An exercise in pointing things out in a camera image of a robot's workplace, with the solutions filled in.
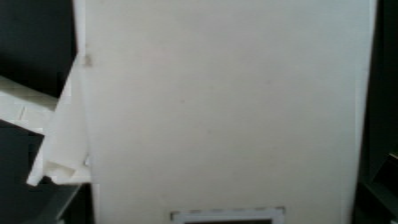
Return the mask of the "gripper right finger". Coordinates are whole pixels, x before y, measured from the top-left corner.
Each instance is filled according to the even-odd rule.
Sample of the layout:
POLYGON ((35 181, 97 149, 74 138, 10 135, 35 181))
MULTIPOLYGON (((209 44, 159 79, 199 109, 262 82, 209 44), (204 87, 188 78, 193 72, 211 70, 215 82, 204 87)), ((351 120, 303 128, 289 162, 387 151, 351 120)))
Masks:
POLYGON ((385 214, 382 224, 398 224, 398 154, 389 153, 373 175, 360 179, 360 187, 385 214))

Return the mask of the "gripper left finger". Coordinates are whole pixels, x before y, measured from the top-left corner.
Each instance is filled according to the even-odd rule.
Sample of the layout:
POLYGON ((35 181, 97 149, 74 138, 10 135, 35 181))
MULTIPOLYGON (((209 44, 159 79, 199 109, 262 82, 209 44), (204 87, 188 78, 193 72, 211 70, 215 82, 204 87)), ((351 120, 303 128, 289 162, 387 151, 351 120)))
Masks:
POLYGON ((60 185, 33 224, 56 224, 71 201, 78 194, 79 185, 60 185))

